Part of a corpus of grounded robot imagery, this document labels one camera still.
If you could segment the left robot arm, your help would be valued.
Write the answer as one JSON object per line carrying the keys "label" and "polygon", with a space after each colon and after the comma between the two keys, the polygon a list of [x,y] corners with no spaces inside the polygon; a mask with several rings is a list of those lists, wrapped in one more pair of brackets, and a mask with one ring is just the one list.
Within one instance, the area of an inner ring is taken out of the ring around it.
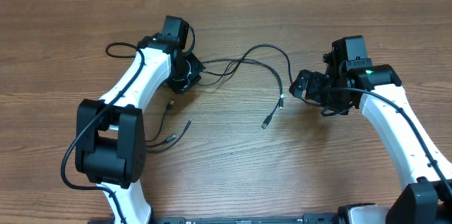
{"label": "left robot arm", "polygon": [[147,147],[143,113],[156,90],[166,83],[183,94],[201,79],[204,65],[186,46],[194,29],[183,18],[167,16],[162,31],[133,46],[133,62],[118,83],[99,100],[84,99],[77,109],[76,137],[69,146],[75,167],[91,186],[102,191],[112,223],[151,223],[153,210],[141,186]]}

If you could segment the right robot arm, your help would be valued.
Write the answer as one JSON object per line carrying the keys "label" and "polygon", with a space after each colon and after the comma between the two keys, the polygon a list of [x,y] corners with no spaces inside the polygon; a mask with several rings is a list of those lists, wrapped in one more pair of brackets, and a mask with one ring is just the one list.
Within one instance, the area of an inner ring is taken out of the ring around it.
{"label": "right robot arm", "polygon": [[363,36],[336,40],[324,54],[325,73],[303,69],[290,93],[321,107],[321,115],[361,110],[376,130],[398,174],[401,193],[390,207],[375,203],[341,206],[337,213],[305,214],[304,223],[450,223],[451,162],[413,112],[392,66],[375,65]]}

